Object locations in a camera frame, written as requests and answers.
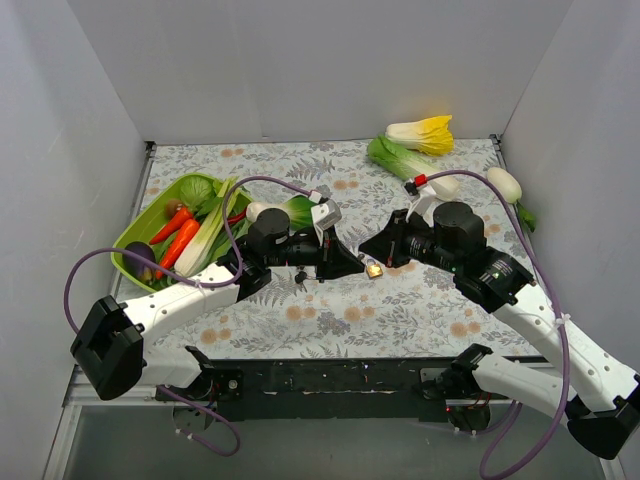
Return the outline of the brass padlock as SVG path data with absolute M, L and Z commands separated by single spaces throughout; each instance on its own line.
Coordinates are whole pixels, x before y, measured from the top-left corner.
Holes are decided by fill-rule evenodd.
M 377 260 L 373 258 L 366 258 L 365 272 L 369 279 L 378 279 L 383 276 L 384 269 Z

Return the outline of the black head key bunch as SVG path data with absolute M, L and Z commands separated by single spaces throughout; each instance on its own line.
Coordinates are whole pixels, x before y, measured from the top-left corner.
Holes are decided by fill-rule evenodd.
M 305 281 L 309 278 L 308 273 L 306 272 L 305 269 L 299 269 L 295 276 L 294 276 L 294 281 L 296 286 L 298 287 L 298 289 L 302 292 L 306 292 L 306 286 L 305 286 Z

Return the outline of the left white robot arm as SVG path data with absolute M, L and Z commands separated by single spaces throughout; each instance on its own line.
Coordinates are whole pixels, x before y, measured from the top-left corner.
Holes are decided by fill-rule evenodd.
M 194 347 L 170 353 L 157 340 L 211 311 L 234 305 L 271 280 L 274 267 L 312 267 L 319 282 L 361 274 L 364 265 L 337 237 L 332 203 L 311 209 L 312 224 L 291 232 L 287 213 L 261 210 L 237 244 L 217 262 L 158 292 L 118 303 L 97 300 L 77 333 L 71 355 L 104 401 L 137 385 L 177 387 L 193 400 L 213 386 L 206 358 Z

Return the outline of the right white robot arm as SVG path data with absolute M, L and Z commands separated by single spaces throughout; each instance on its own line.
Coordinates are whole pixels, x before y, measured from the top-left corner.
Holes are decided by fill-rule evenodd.
M 468 300 L 517 331 L 555 368 L 569 368 L 568 403 L 560 378 L 518 366 L 479 347 L 452 373 L 464 397 L 489 390 L 561 423 L 590 453 L 614 459 L 639 427 L 639 375 L 602 349 L 567 318 L 558 317 L 543 288 L 515 258 L 487 244 L 483 220 L 461 202 L 435 208 L 433 222 L 406 209 L 360 251 L 397 268 L 412 260 L 446 271 Z

